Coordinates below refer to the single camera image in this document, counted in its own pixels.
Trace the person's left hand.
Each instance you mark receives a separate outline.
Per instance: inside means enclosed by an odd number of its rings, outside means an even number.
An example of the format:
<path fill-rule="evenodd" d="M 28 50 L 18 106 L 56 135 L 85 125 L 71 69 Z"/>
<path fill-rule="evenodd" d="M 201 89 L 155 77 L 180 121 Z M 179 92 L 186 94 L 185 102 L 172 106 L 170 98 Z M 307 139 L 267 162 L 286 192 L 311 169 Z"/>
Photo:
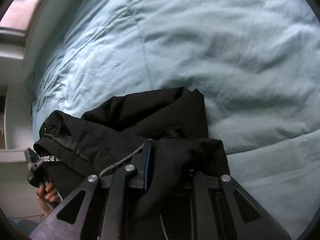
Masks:
<path fill-rule="evenodd" d="M 36 194 L 37 201 L 43 210 L 44 217 L 47 217 L 54 209 L 52 204 L 59 205 L 61 203 L 60 195 L 53 183 L 40 185 Z"/>

